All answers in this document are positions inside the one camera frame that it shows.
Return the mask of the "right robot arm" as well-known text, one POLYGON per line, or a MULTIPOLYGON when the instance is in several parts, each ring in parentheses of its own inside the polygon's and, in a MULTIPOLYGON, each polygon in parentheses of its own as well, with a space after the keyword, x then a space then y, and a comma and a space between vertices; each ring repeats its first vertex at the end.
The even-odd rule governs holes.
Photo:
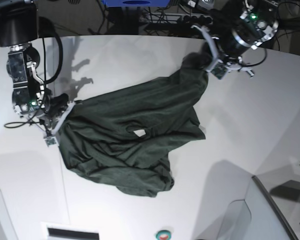
POLYGON ((64 49, 55 30, 40 28, 33 0, 0 0, 0 47, 8 48, 6 71, 12 79, 12 106, 24 121, 8 122, 7 129, 40 124, 52 130, 67 118, 75 105, 66 93, 53 96, 48 88, 63 67, 64 49), (53 37, 58 47, 58 64, 51 78, 40 77, 37 69, 47 57, 41 57, 32 42, 53 37))

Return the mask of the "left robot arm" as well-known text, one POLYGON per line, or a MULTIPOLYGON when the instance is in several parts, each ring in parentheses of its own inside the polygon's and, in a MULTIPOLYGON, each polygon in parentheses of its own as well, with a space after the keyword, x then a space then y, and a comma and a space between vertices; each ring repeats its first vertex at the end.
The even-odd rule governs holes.
POLYGON ((215 13, 214 21, 219 27, 218 49, 220 50, 219 67, 226 73, 244 71, 254 76, 253 67, 265 62, 268 52, 257 63, 246 63, 243 54, 256 50, 271 40, 278 31, 279 21, 276 0, 228 0, 215 13))

